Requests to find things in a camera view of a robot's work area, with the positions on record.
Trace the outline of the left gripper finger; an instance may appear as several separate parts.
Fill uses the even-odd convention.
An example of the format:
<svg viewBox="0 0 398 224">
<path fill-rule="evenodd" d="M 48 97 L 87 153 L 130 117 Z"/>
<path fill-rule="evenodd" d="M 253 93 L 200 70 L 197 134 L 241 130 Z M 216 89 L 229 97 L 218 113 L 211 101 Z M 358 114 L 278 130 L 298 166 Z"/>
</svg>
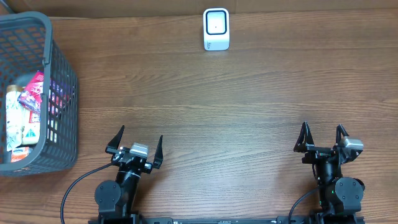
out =
<svg viewBox="0 0 398 224">
<path fill-rule="evenodd" d="M 125 125 L 122 125 L 118 133 L 115 135 L 115 137 L 110 140 L 110 142 L 107 144 L 106 149 L 107 150 L 117 150 L 119 148 L 119 144 L 121 142 L 121 138 L 123 136 Z"/>
<path fill-rule="evenodd" d="M 159 169 L 163 163 L 164 156 L 163 156 L 163 150 L 162 150 L 162 141 L 163 141 L 163 135 L 160 136 L 159 142 L 157 145 L 157 149 L 154 155 L 154 161 L 153 161 L 153 168 Z"/>
</svg>

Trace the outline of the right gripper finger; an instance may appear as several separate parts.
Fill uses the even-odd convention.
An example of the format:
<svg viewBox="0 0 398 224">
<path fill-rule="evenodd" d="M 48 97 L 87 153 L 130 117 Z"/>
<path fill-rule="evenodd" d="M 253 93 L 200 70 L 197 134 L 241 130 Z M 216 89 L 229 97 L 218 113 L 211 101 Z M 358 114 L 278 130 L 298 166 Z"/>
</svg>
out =
<svg viewBox="0 0 398 224">
<path fill-rule="evenodd" d="M 336 127 L 336 141 L 335 141 L 335 144 L 336 145 L 341 144 L 348 136 L 349 136 L 349 134 L 346 132 L 346 130 L 343 127 L 343 125 L 339 124 Z"/>
<path fill-rule="evenodd" d="M 294 146 L 294 152 L 307 152 L 310 148 L 315 147 L 312 134 L 308 123 L 305 121 L 302 123 L 299 137 Z"/>
</svg>

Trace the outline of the orange cream snack bag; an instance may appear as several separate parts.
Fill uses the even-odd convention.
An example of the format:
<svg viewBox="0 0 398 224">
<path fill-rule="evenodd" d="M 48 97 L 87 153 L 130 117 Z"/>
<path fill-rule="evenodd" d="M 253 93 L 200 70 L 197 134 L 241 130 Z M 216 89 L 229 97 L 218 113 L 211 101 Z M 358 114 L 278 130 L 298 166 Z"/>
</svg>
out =
<svg viewBox="0 0 398 224">
<path fill-rule="evenodd" d="M 37 144 L 40 137 L 40 115 L 23 109 L 22 145 Z"/>
</svg>

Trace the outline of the red purple tissue pack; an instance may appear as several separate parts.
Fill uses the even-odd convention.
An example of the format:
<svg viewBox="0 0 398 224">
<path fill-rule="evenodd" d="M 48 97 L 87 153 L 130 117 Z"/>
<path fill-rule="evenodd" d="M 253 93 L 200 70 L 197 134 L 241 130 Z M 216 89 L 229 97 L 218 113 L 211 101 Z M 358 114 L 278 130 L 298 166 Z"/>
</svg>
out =
<svg viewBox="0 0 398 224">
<path fill-rule="evenodd" d="M 43 93 L 44 73 L 37 71 L 33 79 L 25 86 L 18 97 L 18 102 L 27 110 L 40 114 Z"/>
</svg>

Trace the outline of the white tube gold cap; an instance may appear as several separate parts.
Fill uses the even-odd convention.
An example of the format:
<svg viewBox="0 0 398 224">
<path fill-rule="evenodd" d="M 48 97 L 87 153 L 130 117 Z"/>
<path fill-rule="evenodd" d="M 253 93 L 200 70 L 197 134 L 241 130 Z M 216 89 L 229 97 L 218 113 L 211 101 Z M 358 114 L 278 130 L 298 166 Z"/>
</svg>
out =
<svg viewBox="0 0 398 224">
<path fill-rule="evenodd" d="M 12 151 L 22 144 L 23 107 L 18 102 L 23 88 L 9 85 L 6 91 L 6 149 Z"/>
</svg>

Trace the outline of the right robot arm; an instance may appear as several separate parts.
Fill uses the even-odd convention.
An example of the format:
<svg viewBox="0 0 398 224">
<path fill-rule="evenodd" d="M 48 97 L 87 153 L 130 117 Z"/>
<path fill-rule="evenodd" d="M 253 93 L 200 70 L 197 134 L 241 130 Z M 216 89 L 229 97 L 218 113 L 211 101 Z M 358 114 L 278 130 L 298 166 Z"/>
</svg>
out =
<svg viewBox="0 0 398 224">
<path fill-rule="evenodd" d="M 287 221 L 294 223 L 293 212 L 305 198 L 318 192 L 320 208 L 312 210 L 302 223 L 363 224 L 356 214 L 361 211 L 365 184 L 362 180 L 345 177 L 341 166 L 353 162 L 363 151 L 362 140 L 349 136 L 343 125 L 336 127 L 336 140 L 332 147 L 316 146 L 308 123 L 302 123 L 295 152 L 304 154 L 302 162 L 312 166 L 317 187 L 301 196 L 289 211 Z"/>
</svg>

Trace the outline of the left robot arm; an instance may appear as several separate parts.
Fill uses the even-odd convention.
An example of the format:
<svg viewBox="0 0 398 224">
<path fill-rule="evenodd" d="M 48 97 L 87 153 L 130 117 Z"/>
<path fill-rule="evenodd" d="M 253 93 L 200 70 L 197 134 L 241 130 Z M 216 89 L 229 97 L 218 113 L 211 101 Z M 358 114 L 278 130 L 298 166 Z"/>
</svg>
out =
<svg viewBox="0 0 398 224">
<path fill-rule="evenodd" d="M 112 155 L 111 164 L 118 167 L 115 180 L 105 180 L 95 190 L 95 201 L 98 204 L 99 224 L 140 224 L 145 219 L 139 212 L 133 212 L 132 206 L 137 193 L 141 174 L 149 174 L 159 169 L 164 160 L 162 151 L 163 137 L 159 138 L 154 161 L 147 160 L 149 148 L 134 143 L 131 147 L 120 146 L 124 127 L 107 144 L 105 152 Z"/>
</svg>

